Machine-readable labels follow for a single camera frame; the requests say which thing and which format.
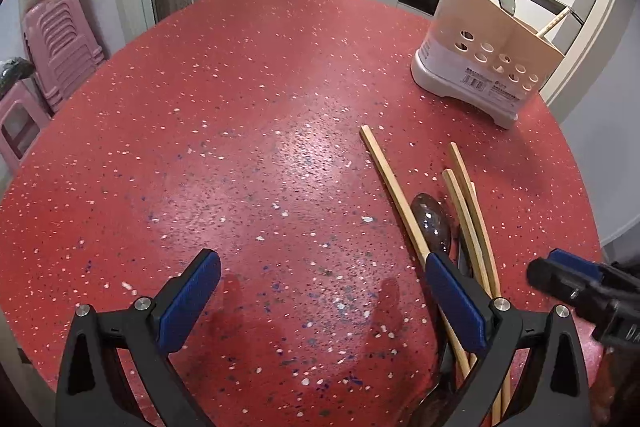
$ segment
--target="label on utensil holder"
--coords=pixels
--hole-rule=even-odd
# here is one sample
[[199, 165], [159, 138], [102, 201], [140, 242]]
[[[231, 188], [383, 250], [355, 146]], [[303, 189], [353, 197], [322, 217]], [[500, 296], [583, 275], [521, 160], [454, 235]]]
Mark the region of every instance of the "label on utensil holder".
[[474, 61], [447, 49], [429, 35], [418, 50], [418, 58], [428, 71], [502, 111], [517, 114], [527, 100], [526, 96], [519, 98], [513, 94], [510, 86], [492, 71], [476, 71]]
[[475, 89], [477, 92], [483, 92], [484, 88], [491, 84], [491, 81], [487, 77], [482, 76], [471, 68], [466, 68], [465, 73], [466, 75], [465, 78], [462, 79], [462, 83], [467, 87]]

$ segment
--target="red table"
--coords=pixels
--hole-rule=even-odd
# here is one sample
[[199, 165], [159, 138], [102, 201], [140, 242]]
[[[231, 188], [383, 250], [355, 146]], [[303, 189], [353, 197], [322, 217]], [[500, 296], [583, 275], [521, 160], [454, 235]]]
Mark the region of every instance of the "red table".
[[[409, 198], [447, 208], [457, 142], [505, 296], [550, 309], [527, 262], [599, 252], [575, 161], [538, 98], [507, 132], [416, 86], [428, 24], [370, 0], [201, 0], [101, 67], [0, 209], [0, 306], [44, 378], [77, 304], [126, 307], [210, 247], [223, 280], [172, 360], [219, 426], [396, 425], [436, 343], [361, 124]], [[593, 374], [600, 349], [580, 330]]]

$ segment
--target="utensil holder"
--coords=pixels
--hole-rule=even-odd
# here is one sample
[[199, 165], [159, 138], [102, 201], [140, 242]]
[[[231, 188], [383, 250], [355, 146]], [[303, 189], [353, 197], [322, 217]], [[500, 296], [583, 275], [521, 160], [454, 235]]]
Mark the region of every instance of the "utensil holder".
[[564, 55], [490, 0], [441, 0], [411, 64], [414, 81], [511, 128]]

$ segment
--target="stacked stools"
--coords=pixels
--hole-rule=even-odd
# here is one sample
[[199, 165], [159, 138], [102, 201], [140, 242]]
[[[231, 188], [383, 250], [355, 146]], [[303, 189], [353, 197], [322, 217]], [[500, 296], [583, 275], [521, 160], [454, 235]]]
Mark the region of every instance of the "stacked stools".
[[42, 0], [22, 19], [36, 81], [54, 112], [104, 61], [79, 0]]

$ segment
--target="table surface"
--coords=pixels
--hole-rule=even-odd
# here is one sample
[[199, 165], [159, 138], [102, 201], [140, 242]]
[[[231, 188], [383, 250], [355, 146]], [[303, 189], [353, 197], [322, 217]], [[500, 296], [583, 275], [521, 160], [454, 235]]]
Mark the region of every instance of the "table surface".
[[[428, 24], [370, 0], [201, 0], [105, 63], [0, 206], [0, 306], [44, 378], [76, 305], [153, 296], [209, 247], [223, 278], [172, 361], [214, 422], [396, 425], [431, 385], [433, 302], [362, 124], [407, 197], [450, 215], [457, 142], [504, 295], [550, 309], [527, 263], [599, 252], [575, 161], [537, 97], [504, 131], [416, 86]], [[593, 374], [600, 349], [578, 326]]]

